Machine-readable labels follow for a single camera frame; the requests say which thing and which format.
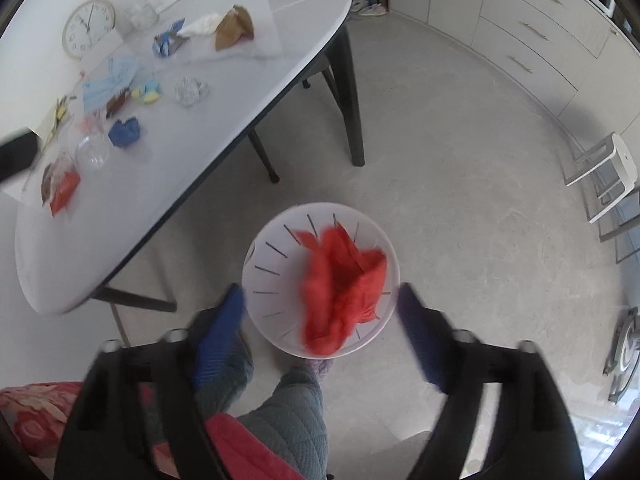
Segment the clear glass mug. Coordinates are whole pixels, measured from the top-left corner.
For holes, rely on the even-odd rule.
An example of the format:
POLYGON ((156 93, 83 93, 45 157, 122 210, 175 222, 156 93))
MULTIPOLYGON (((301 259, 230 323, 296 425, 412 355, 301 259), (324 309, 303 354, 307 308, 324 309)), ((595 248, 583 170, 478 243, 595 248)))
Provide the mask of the clear glass mug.
POLYGON ((134 30, 147 30, 160 20, 153 0, 136 0, 126 7, 125 14, 134 30))

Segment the yellow blue wrapper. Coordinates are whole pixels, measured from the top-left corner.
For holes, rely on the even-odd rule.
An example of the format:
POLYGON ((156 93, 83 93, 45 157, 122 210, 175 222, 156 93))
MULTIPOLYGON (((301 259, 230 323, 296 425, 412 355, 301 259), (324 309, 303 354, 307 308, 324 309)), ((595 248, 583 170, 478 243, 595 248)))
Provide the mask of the yellow blue wrapper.
POLYGON ((131 97, 144 105, 156 102, 161 96, 160 82, 155 77, 148 79, 144 84, 131 91, 131 97))

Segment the small orange red wrapper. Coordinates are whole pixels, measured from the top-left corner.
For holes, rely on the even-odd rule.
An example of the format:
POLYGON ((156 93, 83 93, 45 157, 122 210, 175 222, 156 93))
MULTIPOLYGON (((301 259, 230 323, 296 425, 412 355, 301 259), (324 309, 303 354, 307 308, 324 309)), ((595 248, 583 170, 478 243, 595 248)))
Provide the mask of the small orange red wrapper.
POLYGON ((104 133, 104 120, 101 112, 96 110, 91 114, 85 115, 76 122, 77 129, 85 136, 94 136, 95 134, 104 133))

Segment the brown paper bag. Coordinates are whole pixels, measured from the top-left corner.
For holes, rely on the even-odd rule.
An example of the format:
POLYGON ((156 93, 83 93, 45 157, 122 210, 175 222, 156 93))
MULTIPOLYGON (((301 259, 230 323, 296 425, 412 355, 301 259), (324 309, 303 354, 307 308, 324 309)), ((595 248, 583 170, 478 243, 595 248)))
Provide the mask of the brown paper bag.
POLYGON ((215 50, 227 50, 241 40, 252 41, 254 37, 254 24, 247 8, 235 4, 216 27, 215 50))

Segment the white tissue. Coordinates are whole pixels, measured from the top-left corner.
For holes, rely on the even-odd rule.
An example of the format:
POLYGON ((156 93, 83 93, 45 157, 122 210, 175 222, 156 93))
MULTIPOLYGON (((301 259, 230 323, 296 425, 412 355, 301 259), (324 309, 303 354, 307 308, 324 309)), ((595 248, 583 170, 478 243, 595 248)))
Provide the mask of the white tissue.
POLYGON ((222 16, 218 13, 206 14, 197 20, 182 26, 177 35, 182 38, 212 36, 220 24, 222 16))

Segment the open yellowed notebook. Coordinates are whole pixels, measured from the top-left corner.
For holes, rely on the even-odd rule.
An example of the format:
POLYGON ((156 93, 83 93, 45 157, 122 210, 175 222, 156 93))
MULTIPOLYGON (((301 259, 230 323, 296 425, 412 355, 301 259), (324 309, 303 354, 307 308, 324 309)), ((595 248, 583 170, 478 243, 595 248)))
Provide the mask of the open yellowed notebook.
POLYGON ((34 133, 38 136, 38 151, 32 163, 34 166, 38 164, 39 159, 58 134, 58 130, 70 117, 70 104, 76 99, 77 96, 74 94, 66 94, 62 98, 57 98, 50 110, 47 111, 42 122, 40 122, 40 125, 35 128, 34 133))

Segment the white drawer cabinet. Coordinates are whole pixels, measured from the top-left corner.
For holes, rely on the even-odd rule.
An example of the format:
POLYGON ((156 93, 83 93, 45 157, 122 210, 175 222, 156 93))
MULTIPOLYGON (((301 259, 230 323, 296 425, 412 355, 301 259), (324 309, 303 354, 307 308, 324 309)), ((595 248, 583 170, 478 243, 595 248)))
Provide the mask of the white drawer cabinet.
POLYGON ((499 66, 585 148, 639 147, 639 51, 588 0, 392 0, 499 66))

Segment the clear plastic cup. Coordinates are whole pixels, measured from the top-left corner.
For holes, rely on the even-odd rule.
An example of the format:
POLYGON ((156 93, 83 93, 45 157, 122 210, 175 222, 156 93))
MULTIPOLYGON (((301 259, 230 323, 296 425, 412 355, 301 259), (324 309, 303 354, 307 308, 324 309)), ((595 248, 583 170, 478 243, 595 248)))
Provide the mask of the clear plastic cup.
POLYGON ((101 133, 84 136, 76 146, 75 159, 78 168, 83 172, 103 168, 110 156, 110 146, 110 142, 101 133))

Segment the blue silver snack wrapper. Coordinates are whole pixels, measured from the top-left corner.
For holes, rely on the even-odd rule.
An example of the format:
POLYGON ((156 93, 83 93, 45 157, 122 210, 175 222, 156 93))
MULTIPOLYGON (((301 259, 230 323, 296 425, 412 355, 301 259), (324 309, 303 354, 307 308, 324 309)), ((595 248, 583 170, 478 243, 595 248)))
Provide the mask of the blue silver snack wrapper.
POLYGON ((189 37, 180 35, 183 24, 184 19, 182 18, 173 22, 167 30, 154 37, 152 50, 157 58, 169 58, 189 40, 189 37))

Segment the metal fan base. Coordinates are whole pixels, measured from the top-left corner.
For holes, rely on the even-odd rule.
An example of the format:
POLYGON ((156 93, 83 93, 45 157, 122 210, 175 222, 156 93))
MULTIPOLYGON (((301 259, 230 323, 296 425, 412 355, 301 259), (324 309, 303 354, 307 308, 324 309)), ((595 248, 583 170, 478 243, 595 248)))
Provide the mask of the metal fan base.
POLYGON ((628 390, 639 366, 639 309, 629 309, 614 332, 603 375, 612 378, 608 400, 617 404, 628 390))

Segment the red plastic bag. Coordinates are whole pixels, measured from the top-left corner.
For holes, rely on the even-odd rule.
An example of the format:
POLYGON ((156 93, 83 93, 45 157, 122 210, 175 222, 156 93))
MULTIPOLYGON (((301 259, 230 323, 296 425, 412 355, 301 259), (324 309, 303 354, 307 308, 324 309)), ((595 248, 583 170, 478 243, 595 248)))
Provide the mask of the red plastic bag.
POLYGON ((358 324, 375 319, 387 257, 378 248, 359 249, 339 224, 319 236, 307 231, 295 236, 308 252, 300 285, 305 308, 302 341, 314 356, 333 356, 358 324))

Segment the grey dining chair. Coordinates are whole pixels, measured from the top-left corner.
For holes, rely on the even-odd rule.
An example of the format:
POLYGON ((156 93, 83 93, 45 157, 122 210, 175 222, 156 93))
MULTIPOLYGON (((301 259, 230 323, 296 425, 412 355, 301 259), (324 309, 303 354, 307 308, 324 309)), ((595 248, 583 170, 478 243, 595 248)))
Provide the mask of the grey dining chair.
POLYGON ((331 70, 331 65, 329 59, 324 54, 319 55, 318 58, 316 58, 311 64, 311 66, 308 67, 308 70, 306 70, 306 73, 302 79, 303 88, 310 89, 311 84, 309 82, 309 78, 318 74, 323 77, 324 82, 328 86, 338 108, 342 108, 340 96, 338 95, 337 86, 331 70))

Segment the light blue plastic bag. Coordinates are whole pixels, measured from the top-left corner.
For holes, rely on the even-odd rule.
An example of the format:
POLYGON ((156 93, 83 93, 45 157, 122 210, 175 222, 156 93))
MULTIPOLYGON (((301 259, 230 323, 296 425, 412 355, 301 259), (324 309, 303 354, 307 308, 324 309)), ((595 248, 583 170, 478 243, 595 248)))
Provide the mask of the light blue plastic bag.
POLYGON ((105 76, 82 84, 82 106, 85 114, 102 110, 111 98, 128 89, 137 75, 139 63, 132 55, 115 56, 107 60, 106 68, 105 76))

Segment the red snack packet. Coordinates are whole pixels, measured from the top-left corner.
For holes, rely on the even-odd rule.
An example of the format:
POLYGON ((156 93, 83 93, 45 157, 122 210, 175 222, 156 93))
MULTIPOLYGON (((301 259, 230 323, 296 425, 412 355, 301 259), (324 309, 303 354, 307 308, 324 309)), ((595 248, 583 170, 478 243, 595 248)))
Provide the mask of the red snack packet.
POLYGON ((67 156, 60 156, 46 167, 40 185, 43 206, 48 206, 55 217, 66 208, 80 183, 80 174, 74 162, 67 156))

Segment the brown small wrapper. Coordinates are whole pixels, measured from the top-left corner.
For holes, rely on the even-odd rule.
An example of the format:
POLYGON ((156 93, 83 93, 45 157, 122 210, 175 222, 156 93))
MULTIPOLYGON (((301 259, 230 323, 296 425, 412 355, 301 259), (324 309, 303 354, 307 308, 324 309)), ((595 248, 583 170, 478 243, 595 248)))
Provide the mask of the brown small wrapper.
POLYGON ((106 103, 105 107, 105 118, 111 119, 113 118, 119 110, 125 105, 127 100, 130 97, 130 89, 125 88, 122 91, 119 91, 117 94, 111 97, 106 103))

